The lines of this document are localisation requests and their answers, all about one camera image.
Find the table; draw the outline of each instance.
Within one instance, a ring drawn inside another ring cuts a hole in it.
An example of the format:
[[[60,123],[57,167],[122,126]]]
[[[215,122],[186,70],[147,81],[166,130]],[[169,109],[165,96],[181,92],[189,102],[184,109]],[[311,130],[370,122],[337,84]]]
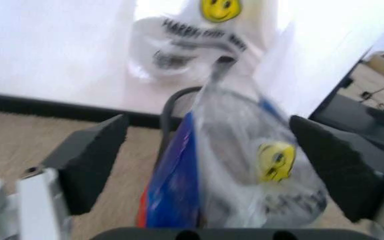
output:
[[[287,114],[308,117],[384,32],[384,1],[290,5],[294,21],[254,78]],[[7,104],[19,98],[55,109],[159,115],[171,94],[197,83],[143,84],[127,76],[134,6],[133,0],[0,0],[0,97]]]

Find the white plastic bag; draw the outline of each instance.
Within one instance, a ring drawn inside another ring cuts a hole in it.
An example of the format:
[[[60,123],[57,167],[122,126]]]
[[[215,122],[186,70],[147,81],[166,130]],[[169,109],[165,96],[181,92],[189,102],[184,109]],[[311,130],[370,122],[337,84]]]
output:
[[[251,75],[289,21],[286,0],[137,0],[129,72],[144,82],[199,81],[221,56]]]

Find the black cable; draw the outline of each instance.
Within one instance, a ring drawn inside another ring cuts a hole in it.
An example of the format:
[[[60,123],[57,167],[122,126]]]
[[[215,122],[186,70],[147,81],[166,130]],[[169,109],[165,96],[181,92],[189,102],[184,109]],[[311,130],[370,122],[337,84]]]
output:
[[[172,113],[176,105],[176,101],[186,94],[199,92],[201,88],[201,86],[194,86],[182,89],[174,93],[165,103],[164,108],[162,110],[162,114],[159,117],[159,124],[162,132],[162,140],[159,145],[158,157],[156,159],[155,167],[159,164],[160,159],[162,158],[167,146],[170,143],[170,133],[172,131]]]
[[[377,90],[377,91],[374,91],[374,92],[363,92],[361,94],[361,97],[364,98],[363,100],[359,101],[361,104],[364,103],[365,101],[369,100],[369,99],[372,99],[374,100],[376,103],[378,103],[379,105],[381,104],[380,102],[376,101],[374,98],[373,98],[373,95],[374,94],[377,94],[377,93],[380,93],[384,90],[384,87],[382,87],[381,89]]]

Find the black foam pad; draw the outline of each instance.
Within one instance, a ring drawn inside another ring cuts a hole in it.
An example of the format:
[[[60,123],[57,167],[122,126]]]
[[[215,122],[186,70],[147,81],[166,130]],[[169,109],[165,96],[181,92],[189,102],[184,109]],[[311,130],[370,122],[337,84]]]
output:
[[[384,176],[376,174],[346,141],[317,123],[292,116],[289,125],[344,215],[352,222],[372,219],[384,198]]]
[[[59,183],[72,215],[91,211],[105,187],[127,128],[127,117],[118,115],[76,131],[42,162],[45,167],[58,170]]]

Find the white plastic part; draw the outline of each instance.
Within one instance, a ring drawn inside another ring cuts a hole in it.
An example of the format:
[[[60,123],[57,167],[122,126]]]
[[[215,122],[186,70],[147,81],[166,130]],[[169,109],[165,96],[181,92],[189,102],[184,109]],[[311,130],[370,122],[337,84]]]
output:
[[[71,217],[56,170],[19,180],[17,191],[21,240],[70,239]]]

